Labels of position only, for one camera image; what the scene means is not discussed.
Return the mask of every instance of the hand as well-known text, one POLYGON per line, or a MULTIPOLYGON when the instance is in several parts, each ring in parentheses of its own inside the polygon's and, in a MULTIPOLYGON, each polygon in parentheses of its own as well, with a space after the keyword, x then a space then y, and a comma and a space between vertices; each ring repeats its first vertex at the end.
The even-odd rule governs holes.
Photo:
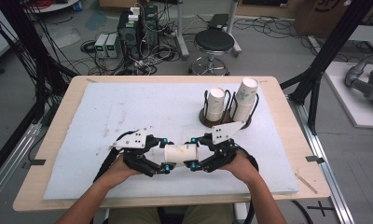
POLYGON ((125 181, 129 176, 139 175, 140 172, 132 170, 123 162, 123 154, 120 154, 110 168, 96 181, 108 189, 125 181))
POLYGON ((245 184, 254 183, 259 178, 256 168, 241 152, 237 152, 235 159, 222 169, 228 170, 245 184))

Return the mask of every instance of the paper cup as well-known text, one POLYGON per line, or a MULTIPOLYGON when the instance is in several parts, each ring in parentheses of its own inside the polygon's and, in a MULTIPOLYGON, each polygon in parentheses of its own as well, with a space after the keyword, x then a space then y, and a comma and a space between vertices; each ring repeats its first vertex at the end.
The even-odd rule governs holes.
POLYGON ((166 145, 164 147, 164 160, 175 162, 176 166, 184 166, 184 161, 197 160, 198 155, 196 144, 166 145))
POLYGON ((225 91, 221 88, 210 89, 207 97, 208 112, 218 114, 224 111, 225 91))
POLYGON ((222 118, 223 114, 224 114, 224 111, 221 111, 219 113, 210 113, 210 112, 207 112, 206 119, 208 119, 209 121, 219 121, 222 118))
POLYGON ((236 93, 237 102, 243 105, 251 105, 256 101, 258 81, 251 77, 245 77, 236 93))
POLYGON ((230 118, 233 119, 233 121, 247 121, 248 117, 251 114, 253 107, 254 107, 254 104, 244 105, 244 104, 239 103, 238 101, 237 109, 236 109, 236 103, 233 102, 232 108, 230 109, 230 118))

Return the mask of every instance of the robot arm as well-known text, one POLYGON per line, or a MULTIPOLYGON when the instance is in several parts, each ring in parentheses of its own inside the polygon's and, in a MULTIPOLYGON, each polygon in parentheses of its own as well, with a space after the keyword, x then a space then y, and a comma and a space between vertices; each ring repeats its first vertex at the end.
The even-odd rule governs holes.
POLYGON ((110 153, 104 160, 94 180, 98 179, 108 170, 122 150, 124 151, 123 161, 129 168, 151 177, 155 174, 169 174, 174 168, 175 163, 163 162, 161 165, 158 165, 148 160, 144 155, 152 147, 159 145, 159 147, 164 148, 167 144, 172 144, 172 142, 169 142, 167 138, 157 138, 152 134, 147 135, 146 130, 124 133, 113 144, 110 153))
POLYGON ((186 167, 192 172, 203 170, 204 172, 210 173, 226 164, 231 163, 236 157, 237 151, 241 151, 258 170, 256 159, 244 148, 235 144, 234 140, 230 138, 244 124, 244 122, 233 122, 230 124, 214 126, 213 133, 206 133, 203 137, 192 138, 190 143, 194 143, 197 146, 199 146, 199 143, 207 146, 214 153, 214 155, 203 161, 184 161, 186 167))
POLYGON ((363 93, 367 99, 373 100, 373 71, 370 74, 367 83, 359 79, 359 77, 364 73, 367 61, 368 59, 364 59, 356 66, 352 67, 347 73, 344 83, 347 87, 356 89, 363 93))

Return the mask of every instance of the table leg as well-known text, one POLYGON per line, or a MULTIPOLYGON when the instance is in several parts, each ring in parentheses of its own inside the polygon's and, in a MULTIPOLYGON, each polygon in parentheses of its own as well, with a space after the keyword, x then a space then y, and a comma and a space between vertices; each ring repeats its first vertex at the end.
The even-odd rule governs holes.
POLYGON ((181 55, 183 60, 189 57, 189 51, 187 50, 187 44, 183 37, 183 1, 178 0, 178 28, 175 31, 175 36, 177 37, 177 43, 181 50, 181 55))
MULTIPOLYGON (((226 28, 225 30, 227 31, 227 33, 229 35, 232 35, 232 28, 233 28, 233 22, 235 21, 235 15, 236 15, 236 10, 237 10, 237 3, 239 2, 239 0, 232 0, 232 4, 230 6, 230 12, 229 12, 229 24, 228 24, 228 28, 226 28)), ((233 39, 235 40, 235 45, 233 46, 233 51, 235 53, 235 57, 239 56, 240 53, 242 53, 242 49, 240 48, 239 44, 237 43, 236 39, 233 37, 233 39)))

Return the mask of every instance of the black pole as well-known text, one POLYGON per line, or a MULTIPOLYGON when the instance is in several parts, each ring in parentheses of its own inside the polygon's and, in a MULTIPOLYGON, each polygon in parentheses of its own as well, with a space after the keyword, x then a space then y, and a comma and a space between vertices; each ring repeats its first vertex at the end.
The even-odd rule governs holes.
POLYGON ((313 91, 311 93, 308 125, 314 134, 316 134, 315 118, 321 78, 323 77, 326 68, 335 59, 338 52, 350 38, 372 6, 373 0, 353 0, 335 29, 332 31, 331 35, 326 40, 323 48, 311 63, 311 66, 304 73, 281 84, 281 87, 285 89, 299 83, 295 91, 289 95, 289 100, 300 105, 304 104, 306 97, 311 91, 313 91))

